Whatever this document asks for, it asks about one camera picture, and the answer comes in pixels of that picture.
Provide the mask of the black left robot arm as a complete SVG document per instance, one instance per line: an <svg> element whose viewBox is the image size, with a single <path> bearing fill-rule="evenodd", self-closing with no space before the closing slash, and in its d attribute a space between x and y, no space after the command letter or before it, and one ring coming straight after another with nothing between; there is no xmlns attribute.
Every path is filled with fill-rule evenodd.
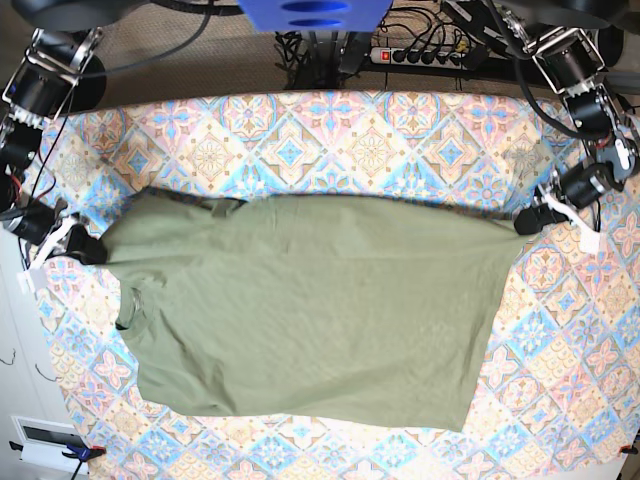
<svg viewBox="0 0 640 480"><path fill-rule="evenodd" d="M535 187L530 206L514 220L515 230L533 235L550 224L577 223L581 210L599 206L601 197L611 190L622 191L626 181L639 173L639 133L607 82L605 61L585 29L556 26L529 32L510 10L490 9L531 108L549 126L581 141L586 150L580 163L564 173L553 170L547 182ZM572 127L538 104L524 77L525 61L533 62L559 96Z"/></svg>

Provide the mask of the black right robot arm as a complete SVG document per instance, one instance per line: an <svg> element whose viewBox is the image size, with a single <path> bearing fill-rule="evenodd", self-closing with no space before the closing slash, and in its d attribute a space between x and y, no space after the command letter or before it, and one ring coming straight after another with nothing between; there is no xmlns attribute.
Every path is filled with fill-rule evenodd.
<svg viewBox="0 0 640 480"><path fill-rule="evenodd" d="M65 215L62 203L43 203L45 193L27 192L25 173L41 153L45 128L59 117L95 107L106 88L104 66L95 56L101 28L76 32L36 29L16 71L1 93L1 226L39 248L44 261L69 257L83 265L106 262L101 240L87 220Z"/></svg>

